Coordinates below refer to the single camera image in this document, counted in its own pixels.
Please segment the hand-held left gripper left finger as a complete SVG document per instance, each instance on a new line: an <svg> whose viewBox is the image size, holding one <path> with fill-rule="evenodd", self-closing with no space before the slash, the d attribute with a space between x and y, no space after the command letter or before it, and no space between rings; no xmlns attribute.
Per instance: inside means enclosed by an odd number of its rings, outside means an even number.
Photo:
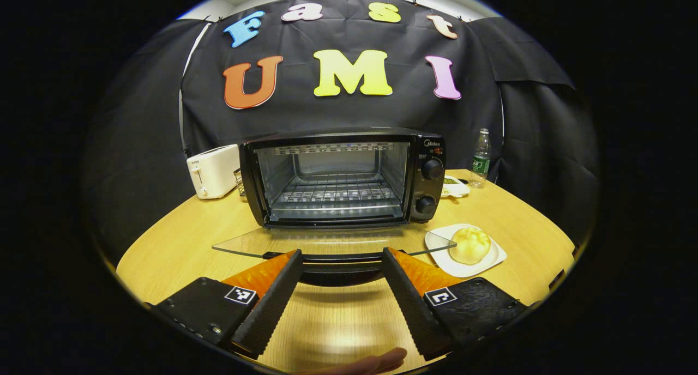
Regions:
<svg viewBox="0 0 698 375"><path fill-rule="evenodd" d="M217 281L199 277L152 306L168 323L252 359L264 353L302 273L299 249Z"/></svg>

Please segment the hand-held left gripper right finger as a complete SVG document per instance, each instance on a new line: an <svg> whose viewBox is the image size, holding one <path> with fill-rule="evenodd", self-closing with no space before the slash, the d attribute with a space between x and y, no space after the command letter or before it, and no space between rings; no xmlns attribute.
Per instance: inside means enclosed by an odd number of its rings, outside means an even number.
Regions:
<svg viewBox="0 0 698 375"><path fill-rule="evenodd" d="M528 306L481 276L425 288L417 283L417 270L435 276L443 271L389 247L382 251L382 270L425 360L473 350L528 312Z"/></svg>

